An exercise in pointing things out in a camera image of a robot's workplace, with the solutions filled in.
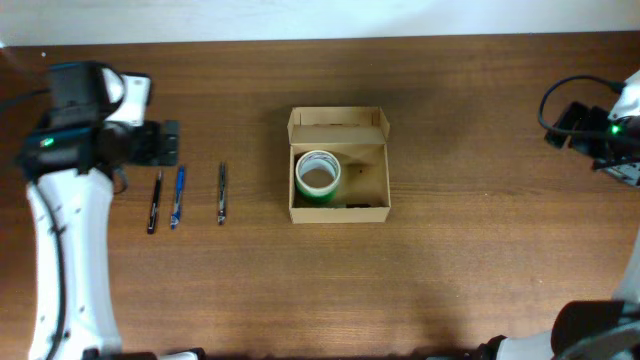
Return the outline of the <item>dark grey clear pen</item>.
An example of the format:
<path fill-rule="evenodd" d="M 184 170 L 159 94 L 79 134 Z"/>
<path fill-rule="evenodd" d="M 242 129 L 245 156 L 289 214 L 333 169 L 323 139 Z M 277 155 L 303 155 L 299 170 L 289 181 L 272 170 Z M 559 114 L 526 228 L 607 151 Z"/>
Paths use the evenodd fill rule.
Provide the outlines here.
<path fill-rule="evenodd" d="M 223 225 L 226 221 L 226 164 L 224 162 L 221 162 L 219 166 L 217 220 L 219 225 Z"/>

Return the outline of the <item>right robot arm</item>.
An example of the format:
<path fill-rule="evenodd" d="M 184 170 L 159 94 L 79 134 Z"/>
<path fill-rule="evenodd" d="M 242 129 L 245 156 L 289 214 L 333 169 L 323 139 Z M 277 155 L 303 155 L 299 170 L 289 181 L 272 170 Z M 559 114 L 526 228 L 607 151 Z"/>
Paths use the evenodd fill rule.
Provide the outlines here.
<path fill-rule="evenodd" d="M 639 186 L 639 109 L 608 112 L 573 102 L 555 126 L 599 135 L 578 137 L 549 131 L 545 140 L 568 146 L 593 159 L 592 168 Z M 551 330 L 526 338 L 497 336 L 481 344 L 469 359 L 637 359 L 639 357 L 639 243 L 635 242 L 623 279 L 610 300 L 572 301 L 557 315 Z"/>

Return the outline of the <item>black pen silver tip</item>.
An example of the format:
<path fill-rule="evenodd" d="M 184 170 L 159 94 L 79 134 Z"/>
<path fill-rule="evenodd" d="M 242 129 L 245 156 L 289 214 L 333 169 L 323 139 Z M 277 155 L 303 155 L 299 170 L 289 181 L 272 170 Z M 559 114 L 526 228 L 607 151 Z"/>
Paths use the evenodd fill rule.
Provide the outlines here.
<path fill-rule="evenodd" d="M 163 172 L 159 171 L 153 189 L 152 202 L 150 207 L 149 221 L 147 224 L 147 234 L 153 235 L 156 231 L 157 219 L 158 219 L 158 210 L 159 210 L 159 202 L 161 195 L 161 187 L 162 187 L 162 178 Z"/>

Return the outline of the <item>black and grey marker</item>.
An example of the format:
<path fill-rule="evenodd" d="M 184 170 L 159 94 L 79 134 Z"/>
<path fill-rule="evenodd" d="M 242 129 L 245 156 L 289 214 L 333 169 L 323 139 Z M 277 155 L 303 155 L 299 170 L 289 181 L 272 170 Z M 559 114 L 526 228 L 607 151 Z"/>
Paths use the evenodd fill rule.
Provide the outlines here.
<path fill-rule="evenodd" d="M 371 204 L 367 204 L 367 203 L 351 203 L 351 204 L 346 204 L 344 206 L 347 209 L 351 209 L 351 208 L 370 208 Z"/>

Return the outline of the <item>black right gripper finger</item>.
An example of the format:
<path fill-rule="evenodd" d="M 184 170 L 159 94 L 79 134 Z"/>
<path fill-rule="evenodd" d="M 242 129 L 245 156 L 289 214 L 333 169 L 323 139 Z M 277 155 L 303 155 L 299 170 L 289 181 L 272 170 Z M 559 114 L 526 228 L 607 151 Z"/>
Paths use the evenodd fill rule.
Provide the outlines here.
<path fill-rule="evenodd" d="M 585 105 L 573 105 L 574 130 L 603 133 L 608 129 L 608 112 L 600 107 L 588 108 Z M 606 142 L 592 137 L 570 139 L 569 147 L 581 154 L 605 154 Z"/>
<path fill-rule="evenodd" d="M 557 121 L 553 124 L 553 127 L 559 130 L 575 130 L 587 114 L 588 108 L 586 105 L 579 102 L 572 102 L 561 113 Z M 561 149 L 565 145 L 567 138 L 568 135 L 562 135 L 548 130 L 544 140 L 549 145 Z"/>

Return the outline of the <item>beige masking tape roll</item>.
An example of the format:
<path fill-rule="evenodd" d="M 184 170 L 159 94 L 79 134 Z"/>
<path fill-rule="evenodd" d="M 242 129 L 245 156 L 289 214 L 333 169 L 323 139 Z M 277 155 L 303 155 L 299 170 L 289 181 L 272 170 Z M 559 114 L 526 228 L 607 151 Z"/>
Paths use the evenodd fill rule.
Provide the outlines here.
<path fill-rule="evenodd" d="M 314 188 L 339 185 L 342 175 L 338 159 L 330 152 L 313 150 L 296 163 L 295 181 Z"/>

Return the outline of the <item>blue clear pen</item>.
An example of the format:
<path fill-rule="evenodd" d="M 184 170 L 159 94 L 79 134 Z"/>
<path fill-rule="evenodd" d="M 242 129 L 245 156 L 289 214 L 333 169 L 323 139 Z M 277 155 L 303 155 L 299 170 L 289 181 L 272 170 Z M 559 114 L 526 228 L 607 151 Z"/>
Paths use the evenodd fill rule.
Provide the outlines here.
<path fill-rule="evenodd" d="M 183 197 L 184 185 L 185 185 L 185 174 L 186 174 L 185 166 L 181 165 L 178 168 L 178 172 L 176 175 L 174 204 L 173 204 L 173 211 L 170 217 L 171 230 L 175 230 L 181 221 L 182 197 Z"/>

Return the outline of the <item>open cardboard box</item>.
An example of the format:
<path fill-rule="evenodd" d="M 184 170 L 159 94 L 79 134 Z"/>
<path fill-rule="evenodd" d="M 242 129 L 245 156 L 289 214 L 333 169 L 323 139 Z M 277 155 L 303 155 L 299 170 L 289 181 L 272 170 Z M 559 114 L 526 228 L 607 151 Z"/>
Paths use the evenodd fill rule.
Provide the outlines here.
<path fill-rule="evenodd" d="M 391 209 L 387 140 L 390 124 L 379 107 L 295 107 L 289 138 L 288 209 L 294 224 L 382 223 Z M 332 153 L 342 169 L 337 194 L 326 204 L 305 201 L 294 169 L 313 150 Z M 371 204 L 351 208 L 351 203 Z"/>

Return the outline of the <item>green tape roll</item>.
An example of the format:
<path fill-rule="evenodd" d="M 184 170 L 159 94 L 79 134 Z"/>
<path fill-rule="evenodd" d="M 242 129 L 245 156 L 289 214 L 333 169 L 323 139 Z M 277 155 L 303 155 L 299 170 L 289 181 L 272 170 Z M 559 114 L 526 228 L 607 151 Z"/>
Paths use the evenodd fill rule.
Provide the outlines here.
<path fill-rule="evenodd" d="M 297 193 L 307 202 L 312 204 L 326 204 L 334 199 L 338 186 L 314 188 L 302 183 L 296 184 Z"/>

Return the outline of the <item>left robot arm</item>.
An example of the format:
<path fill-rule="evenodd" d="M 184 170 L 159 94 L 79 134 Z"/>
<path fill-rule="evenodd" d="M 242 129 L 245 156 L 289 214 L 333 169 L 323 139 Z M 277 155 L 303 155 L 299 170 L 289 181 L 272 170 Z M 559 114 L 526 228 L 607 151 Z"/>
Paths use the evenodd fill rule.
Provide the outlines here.
<path fill-rule="evenodd" d="M 97 61 L 47 72 L 51 105 L 17 157 L 36 245 L 31 359 L 153 359 L 122 348 L 110 294 L 108 222 L 126 164 L 174 166 L 179 125 L 149 121 L 149 75 Z"/>

